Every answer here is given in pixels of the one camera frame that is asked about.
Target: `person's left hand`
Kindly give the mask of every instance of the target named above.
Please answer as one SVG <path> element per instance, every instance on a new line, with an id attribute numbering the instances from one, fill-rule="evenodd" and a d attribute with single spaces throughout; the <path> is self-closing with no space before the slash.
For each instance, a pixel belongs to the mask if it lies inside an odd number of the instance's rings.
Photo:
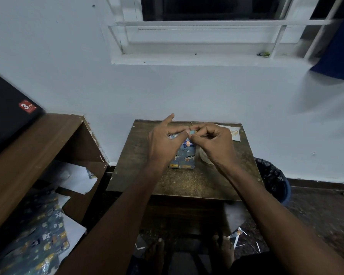
<path id="1" fill-rule="evenodd" d="M 169 162 L 175 157 L 177 150 L 182 145 L 184 140 L 188 137 L 190 130 L 188 126 L 172 126 L 168 125 L 174 114 L 169 115 L 164 121 L 158 124 L 148 134 L 148 161 L 156 164 L 167 166 Z M 171 139 L 169 134 L 180 133 L 178 137 Z"/>

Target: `bare foot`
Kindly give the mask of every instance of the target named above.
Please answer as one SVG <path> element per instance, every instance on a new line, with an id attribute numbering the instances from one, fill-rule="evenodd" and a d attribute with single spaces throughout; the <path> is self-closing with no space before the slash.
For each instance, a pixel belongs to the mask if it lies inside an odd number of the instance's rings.
<path id="1" fill-rule="evenodd" d="M 213 274 L 227 273 L 234 262 L 233 243 L 226 236 L 222 237 L 221 243 L 218 240 L 219 236 L 214 235 L 209 249 Z"/>
<path id="2" fill-rule="evenodd" d="M 161 275 L 164 264 L 164 241 L 158 239 L 158 243 L 153 242 L 144 253 L 152 275 Z"/>

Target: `blue curtain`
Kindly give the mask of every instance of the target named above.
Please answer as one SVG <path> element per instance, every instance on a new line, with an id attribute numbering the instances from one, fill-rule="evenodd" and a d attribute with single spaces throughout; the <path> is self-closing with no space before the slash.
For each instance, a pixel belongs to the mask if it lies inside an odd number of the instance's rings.
<path id="1" fill-rule="evenodd" d="M 344 20 L 312 71 L 344 80 Z"/>

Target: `trash bin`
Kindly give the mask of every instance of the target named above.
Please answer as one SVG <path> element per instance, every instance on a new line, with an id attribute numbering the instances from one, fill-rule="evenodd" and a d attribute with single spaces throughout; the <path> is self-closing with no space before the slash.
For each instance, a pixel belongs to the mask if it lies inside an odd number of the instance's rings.
<path id="1" fill-rule="evenodd" d="M 264 159 L 255 157 L 255 161 L 266 190 L 282 205 L 287 206 L 290 199 L 290 185 L 283 172 Z"/>

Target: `white window frame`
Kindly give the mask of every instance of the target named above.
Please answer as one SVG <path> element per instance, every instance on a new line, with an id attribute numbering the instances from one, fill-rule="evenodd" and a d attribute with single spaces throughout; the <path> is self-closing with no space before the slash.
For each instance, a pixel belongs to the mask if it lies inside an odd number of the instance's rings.
<path id="1" fill-rule="evenodd" d="M 103 19 L 111 32 L 111 40 L 115 41 L 113 45 L 117 45 L 113 48 L 113 58 L 115 53 L 117 57 L 132 57 L 127 53 L 128 47 L 138 44 L 193 44 L 215 48 L 216 44 L 257 43 L 272 44 L 270 58 L 273 58 L 280 43 L 298 42 L 306 25 L 321 26 L 305 55 L 308 59 L 325 26 L 334 22 L 332 18 L 342 1 L 336 0 L 323 20 L 310 20 L 318 0 L 283 0 L 276 15 L 280 20 L 144 22 L 141 0 L 107 0 L 112 16 Z"/>

